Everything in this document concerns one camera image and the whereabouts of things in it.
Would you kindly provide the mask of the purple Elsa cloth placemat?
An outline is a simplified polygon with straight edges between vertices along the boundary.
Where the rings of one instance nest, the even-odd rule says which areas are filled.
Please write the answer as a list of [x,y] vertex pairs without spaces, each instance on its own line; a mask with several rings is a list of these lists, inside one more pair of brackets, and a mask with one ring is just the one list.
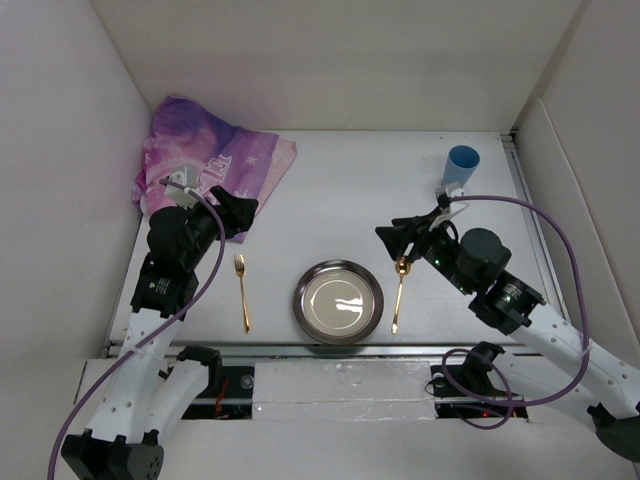
[[233,126],[191,99],[168,96],[143,142],[132,201],[147,216],[171,206],[159,180],[187,165],[204,198],[214,201],[210,189],[220,185],[263,206],[296,155],[296,144],[275,133]]

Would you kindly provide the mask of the gold fork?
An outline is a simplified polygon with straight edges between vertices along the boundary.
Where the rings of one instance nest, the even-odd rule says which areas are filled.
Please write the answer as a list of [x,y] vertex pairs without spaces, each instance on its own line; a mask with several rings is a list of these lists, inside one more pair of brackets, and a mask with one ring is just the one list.
[[244,283],[244,278],[246,275],[246,264],[245,264],[244,256],[242,254],[234,255],[234,269],[239,279],[240,295],[241,295],[241,302],[242,302],[243,328],[244,328],[244,332],[248,334],[250,332],[251,325],[250,325],[250,318],[249,318],[249,313],[247,308],[245,283]]

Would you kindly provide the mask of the dark rimmed cream plate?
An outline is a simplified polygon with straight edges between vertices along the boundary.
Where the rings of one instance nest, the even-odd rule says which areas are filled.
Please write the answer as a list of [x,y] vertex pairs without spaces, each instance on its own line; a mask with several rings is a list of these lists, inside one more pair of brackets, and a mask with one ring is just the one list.
[[298,280],[292,310],[299,327],[327,345],[354,345],[373,333],[384,312],[375,276],[352,261],[323,261]]

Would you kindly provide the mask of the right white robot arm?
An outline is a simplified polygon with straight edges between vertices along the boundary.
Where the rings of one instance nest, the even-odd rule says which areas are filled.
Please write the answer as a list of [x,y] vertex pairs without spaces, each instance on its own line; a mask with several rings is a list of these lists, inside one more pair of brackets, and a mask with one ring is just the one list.
[[449,235],[435,214],[395,219],[376,228],[392,260],[424,259],[462,294],[487,326],[542,354],[576,381],[571,396],[611,451],[639,460],[639,371],[593,341],[505,269],[511,252],[493,232],[474,228]]

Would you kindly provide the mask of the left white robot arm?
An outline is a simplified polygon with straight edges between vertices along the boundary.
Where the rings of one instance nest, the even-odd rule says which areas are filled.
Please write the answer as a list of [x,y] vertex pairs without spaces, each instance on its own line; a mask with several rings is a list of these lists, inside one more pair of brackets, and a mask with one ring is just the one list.
[[218,351],[190,346],[167,367],[165,356],[188,310],[210,286],[196,268],[213,243],[247,232],[259,203],[220,186],[205,199],[163,180],[173,203],[149,218],[147,244],[116,362],[97,380],[106,388],[80,434],[63,427],[54,451],[79,479],[156,479],[164,445],[198,395],[224,389]]

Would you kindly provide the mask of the gold spoon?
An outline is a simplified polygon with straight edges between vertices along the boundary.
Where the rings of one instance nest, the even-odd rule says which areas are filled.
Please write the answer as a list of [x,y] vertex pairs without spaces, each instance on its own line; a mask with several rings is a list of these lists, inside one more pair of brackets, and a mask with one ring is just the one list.
[[392,335],[396,335],[398,332],[399,312],[400,312],[403,289],[404,289],[404,280],[411,271],[411,262],[409,261],[407,256],[402,256],[396,262],[395,270],[399,277],[399,282],[398,282],[398,289],[397,289],[396,301],[395,301],[394,312],[393,312],[393,319],[391,324]]

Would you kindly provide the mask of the light blue plastic cup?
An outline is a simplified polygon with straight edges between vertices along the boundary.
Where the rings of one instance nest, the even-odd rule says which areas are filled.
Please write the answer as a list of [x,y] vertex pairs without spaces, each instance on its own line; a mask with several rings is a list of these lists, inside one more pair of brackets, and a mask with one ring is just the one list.
[[457,145],[448,152],[441,185],[466,185],[480,163],[479,153],[467,145]]

